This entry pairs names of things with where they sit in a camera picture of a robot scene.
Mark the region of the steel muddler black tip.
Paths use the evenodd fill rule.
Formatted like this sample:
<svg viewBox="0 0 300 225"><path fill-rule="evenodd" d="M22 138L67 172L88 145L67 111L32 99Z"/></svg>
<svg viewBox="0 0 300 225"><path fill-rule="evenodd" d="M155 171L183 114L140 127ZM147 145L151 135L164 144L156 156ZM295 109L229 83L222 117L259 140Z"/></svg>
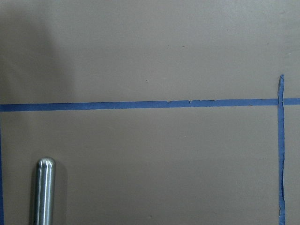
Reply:
<svg viewBox="0 0 300 225"><path fill-rule="evenodd" d="M56 162L51 157L40 158L31 176L30 225L52 225Z"/></svg>

